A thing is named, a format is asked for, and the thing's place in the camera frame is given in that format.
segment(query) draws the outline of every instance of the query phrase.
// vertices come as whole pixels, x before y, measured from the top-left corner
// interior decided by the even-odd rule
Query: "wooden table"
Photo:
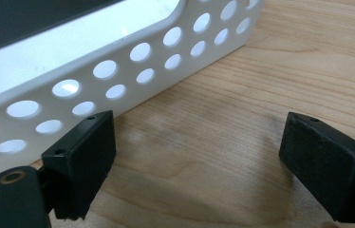
[[[86,219],[53,227],[355,227],[279,161],[289,111],[355,139],[354,0],[267,0],[246,46],[115,120]]]

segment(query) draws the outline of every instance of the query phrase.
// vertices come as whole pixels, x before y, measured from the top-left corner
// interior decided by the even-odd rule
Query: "wood grain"
[[[280,163],[289,111],[355,138],[355,1],[267,0],[246,46],[116,119],[86,220],[53,226],[355,227]]]

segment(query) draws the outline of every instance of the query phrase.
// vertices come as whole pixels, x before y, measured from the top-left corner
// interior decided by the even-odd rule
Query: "white basket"
[[[0,172],[82,118],[115,116],[243,46],[264,0],[181,0],[166,19],[0,94]]]

